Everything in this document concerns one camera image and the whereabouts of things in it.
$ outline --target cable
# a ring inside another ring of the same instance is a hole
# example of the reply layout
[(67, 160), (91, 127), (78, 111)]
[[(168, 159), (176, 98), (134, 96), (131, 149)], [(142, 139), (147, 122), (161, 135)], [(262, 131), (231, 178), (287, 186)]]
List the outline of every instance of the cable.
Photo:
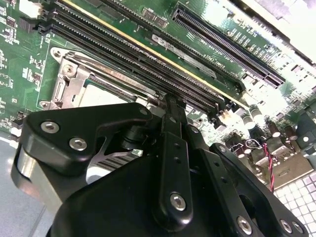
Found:
[[(248, 142), (254, 142), (254, 143), (256, 143), (257, 145), (258, 145), (258, 147), (251, 147), (251, 146), (249, 146), (247, 143)], [(261, 147), (261, 145), (259, 144), (259, 142), (257, 141), (257, 140), (255, 140), (255, 139), (252, 139), (252, 138), (250, 138), (250, 139), (248, 139), (248, 140), (246, 140), (246, 147), (248, 147), (248, 148), (252, 148), (252, 149), (261, 149), (262, 147)]]
[(267, 143), (263, 144), (263, 149), (265, 151), (266, 156), (268, 157), (269, 161), (269, 171), (270, 171), (270, 190), (273, 193), (275, 188), (274, 188), (274, 183), (275, 183), (275, 176), (273, 175), (273, 158), (270, 152), (268, 151), (267, 148)]

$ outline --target capacitor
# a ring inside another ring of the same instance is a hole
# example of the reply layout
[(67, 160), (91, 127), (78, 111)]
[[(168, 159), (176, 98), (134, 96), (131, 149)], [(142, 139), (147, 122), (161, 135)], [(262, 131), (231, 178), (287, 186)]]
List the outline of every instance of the capacitor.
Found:
[(277, 128), (277, 125), (274, 122), (268, 123), (268, 129), (273, 137), (279, 137), (281, 135), (280, 131)]
[(245, 154), (250, 154), (250, 153), (251, 153), (251, 149), (246, 146), (246, 140), (243, 140), (243, 141), (242, 141), (242, 144), (243, 144), (243, 147), (242, 147), (242, 148), (243, 148), (243, 152), (244, 152)]
[(255, 123), (264, 123), (264, 116), (258, 108), (255, 108), (250, 111), (250, 114), (255, 121)]
[(290, 141), (295, 141), (298, 138), (292, 126), (286, 126), (284, 132)]
[(253, 129), (256, 125), (250, 115), (246, 115), (245, 117), (243, 117), (242, 121), (248, 130)]
[(244, 158), (245, 157), (245, 154), (244, 154), (244, 151), (243, 151), (243, 147), (239, 148), (237, 151), (235, 151), (235, 155), (238, 157), (238, 158)]

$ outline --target white tile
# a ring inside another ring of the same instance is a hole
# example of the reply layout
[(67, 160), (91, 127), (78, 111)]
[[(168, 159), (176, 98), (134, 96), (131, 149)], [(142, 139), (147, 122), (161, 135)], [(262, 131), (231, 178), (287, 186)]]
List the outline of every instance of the white tile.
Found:
[(314, 191), (316, 190), (316, 187), (315, 187), (314, 184), (308, 184), (308, 185), (307, 185), (307, 189), (308, 189), (308, 191), (310, 191), (310, 193), (311, 193), (311, 192), (314, 192)]
[(295, 200), (298, 206), (303, 206), (305, 205), (305, 201), (302, 197), (298, 198)]
[(316, 220), (316, 211), (312, 212), (312, 216), (314, 217), (314, 220)]
[(309, 223), (307, 226), (310, 229), (311, 233), (316, 232), (316, 223), (315, 222)]
[(293, 201), (294, 200), (294, 196), (292, 194), (287, 194), (287, 195), (285, 195), (285, 197), (286, 197), (287, 201)]
[(310, 184), (310, 183), (312, 182), (312, 180), (311, 180), (310, 177), (305, 177), (305, 178), (303, 179), (303, 182), (304, 182), (304, 184), (308, 185), (308, 184)]
[(277, 195), (277, 197), (278, 197), (278, 198), (280, 198), (280, 197), (284, 196), (283, 189), (279, 189), (279, 190), (277, 190), (277, 191), (276, 191), (276, 195)]
[(287, 203), (287, 200), (285, 197), (280, 197), (279, 198), (280, 202), (282, 202), (283, 204), (286, 204)]
[(304, 201), (306, 203), (310, 203), (310, 202), (313, 201), (313, 198), (312, 198), (312, 196), (310, 194), (307, 194), (307, 195), (303, 196), (303, 199), (304, 199)]
[(297, 219), (299, 219), (300, 222), (302, 222), (303, 225), (305, 224), (305, 220), (304, 220), (303, 216), (299, 216)]
[(307, 208), (306, 205), (301, 206), (301, 207), (300, 207), (300, 211), (301, 211), (301, 213), (302, 213), (303, 215), (309, 213), (308, 208)]
[(292, 213), (294, 214), (294, 216), (296, 216), (296, 217), (299, 217), (299, 216), (301, 216), (302, 214), (301, 214), (301, 211), (300, 211), (300, 209), (299, 208), (295, 208), (295, 209), (293, 209), (292, 210)]
[(310, 211), (316, 211), (316, 203), (315, 202), (308, 203), (307, 207)]
[(291, 190), (290, 190), (290, 188), (288, 186), (286, 186), (286, 187), (283, 188), (283, 192), (286, 195), (286, 194), (289, 194), (291, 192)]
[(301, 195), (301, 193), (300, 193), (300, 191), (294, 191), (293, 193), (293, 197), (295, 198), (295, 199), (298, 199), (298, 198), (300, 198), (302, 195)]
[(301, 195), (306, 195), (306, 194), (309, 194), (309, 192), (308, 192), (308, 190), (307, 190), (307, 188), (306, 187), (302, 187), (301, 189), (300, 189), (300, 193), (301, 193)]
[(296, 184), (295, 184), (295, 183), (290, 184), (290, 185), (289, 185), (289, 188), (290, 188), (290, 190), (291, 190), (291, 191), (295, 191), (295, 190), (297, 190), (297, 186), (296, 186)]
[(296, 201), (294, 201), (294, 200), (293, 200), (293, 201), (290, 201), (288, 204), (290, 205), (290, 208), (291, 208), (291, 209), (294, 209), (294, 208), (297, 207)]
[(314, 222), (314, 218), (312, 217), (311, 214), (306, 214), (303, 216), (304, 217), (304, 220), (306, 221), (306, 223), (311, 223), (311, 222)]
[(297, 186), (298, 188), (304, 187), (303, 180), (296, 181), (296, 186)]

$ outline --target tiled floor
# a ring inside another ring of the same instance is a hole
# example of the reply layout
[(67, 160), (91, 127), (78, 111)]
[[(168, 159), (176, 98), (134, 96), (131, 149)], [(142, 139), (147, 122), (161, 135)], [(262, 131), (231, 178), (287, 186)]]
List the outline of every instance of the tiled floor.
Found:
[(279, 200), (316, 237), (316, 172), (275, 192)]

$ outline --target black plastic part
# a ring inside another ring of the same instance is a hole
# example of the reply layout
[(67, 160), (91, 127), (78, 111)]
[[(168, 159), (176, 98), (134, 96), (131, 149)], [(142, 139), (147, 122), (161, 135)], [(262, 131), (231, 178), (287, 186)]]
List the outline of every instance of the black plastic part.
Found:
[(19, 28), (21, 28), (26, 33), (35, 32), (37, 23), (38, 23), (38, 20), (32, 20), (24, 16), (19, 18)]
[(251, 74), (262, 80), (266, 85), (278, 88), (285, 82), (285, 79), (278, 75), (274, 69), (258, 60), (228, 36), (204, 22), (193, 11), (181, 3), (177, 5), (172, 15), (172, 20), (239, 64), (246, 71), (251, 72)]
[[(62, 113), (59, 110), (37, 112), (24, 119), (20, 142), (31, 157), (39, 158), (64, 175), (76, 176), (85, 172), (95, 155), (97, 137), (132, 125), (145, 125), (152, 117), (138, 103), (68, 109)], [(57, 123), (60, 130), (54, 134), (44, 132), (40, 126), (44, 121)], [(75, 151), (69, 146), (70, 139), (74, 137), (87, 143), (84, 151)]]

